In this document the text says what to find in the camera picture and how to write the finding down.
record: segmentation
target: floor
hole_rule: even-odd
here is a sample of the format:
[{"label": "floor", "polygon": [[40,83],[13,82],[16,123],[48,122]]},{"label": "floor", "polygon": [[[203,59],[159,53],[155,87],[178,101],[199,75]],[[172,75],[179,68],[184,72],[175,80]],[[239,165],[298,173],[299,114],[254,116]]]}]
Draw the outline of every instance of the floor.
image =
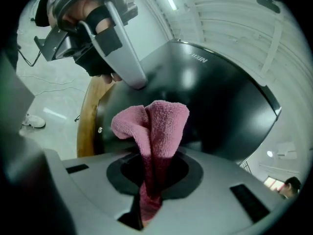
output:
[{"label": "floor", "polygon": [[[31,1],[21,14],[18,44],[31,62],[38,54],[34,37],[45,38],[50,27],[36,27],[34,17],[37,0]],[[30,67],[19,56],[17,74],[36,96],[29,113],[45,119],[43,129],[23,126],[20,134],[34,139],[42,148],[57,151],[62,160],[76,158],[76,133],[85,92],[90,77],[70,58],[47,62],[42,56]]]}]

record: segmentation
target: finger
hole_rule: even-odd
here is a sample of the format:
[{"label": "finger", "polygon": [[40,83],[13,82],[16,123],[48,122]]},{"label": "finger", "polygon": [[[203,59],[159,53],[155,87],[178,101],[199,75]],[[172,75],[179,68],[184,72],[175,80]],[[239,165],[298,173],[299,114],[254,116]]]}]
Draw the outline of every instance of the finger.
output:
[{"label": "finger", "polygon": [[117,75],[116,73],[112,73],[112,78],[115,82],[122,81],[122,78],[119,75]]},{"label": "finger", "polygon": [[111,76],[109,76],[109,75],[102,75],[101,77],[102,77],[102,79],[104,80],[104,82],[106,84],[112,83],[112,77]]}]

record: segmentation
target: black slot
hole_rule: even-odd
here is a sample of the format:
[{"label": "black slot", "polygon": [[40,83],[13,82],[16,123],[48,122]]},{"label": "black slot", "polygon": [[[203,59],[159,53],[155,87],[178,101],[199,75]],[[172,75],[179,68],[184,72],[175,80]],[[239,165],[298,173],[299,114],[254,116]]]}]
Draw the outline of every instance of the black slot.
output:
[{"label": "black slot", "polygon": [[143,229],[143,225],[141,222],[140,216],[140,206],[139,206],[139,195],[134,197],[133,205],[131,211],[128,213],[123,214],[118,221],[128,225],[136,230],[141,231]]},{"label": "black slot", "polygon": [[230,190],[236,196],[236,198],[254,223],[258,222],[269,214],[268,209],[253,195],[253,193],[245,185],[234,186],[231,187]]},{"label": "black slot", "polygon": [[72,167],[69,167],[69,168],[66,168],[68,174],[71,174],[71,173],[74,173],[74,172],[78,172],[78,171],[81,171],[81,170],[85,170],[85,169],[88,169],[88,165],[86,164],[80,164],[80,165],[76,165],[76,166],[72,166]]}]

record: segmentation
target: wooden edge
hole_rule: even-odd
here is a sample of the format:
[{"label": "wooden edge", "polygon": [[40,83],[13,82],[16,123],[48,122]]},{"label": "wooden edge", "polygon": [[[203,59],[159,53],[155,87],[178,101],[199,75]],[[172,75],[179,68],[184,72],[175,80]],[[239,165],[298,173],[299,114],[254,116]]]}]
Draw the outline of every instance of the wooden edge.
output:
[{"label": "wooden edge", "polygon": [[77,157],[94,156],[95,119],[99,100],[114,83],[106,84],[102,77],[90,81],[80,112],[77,128]]}]

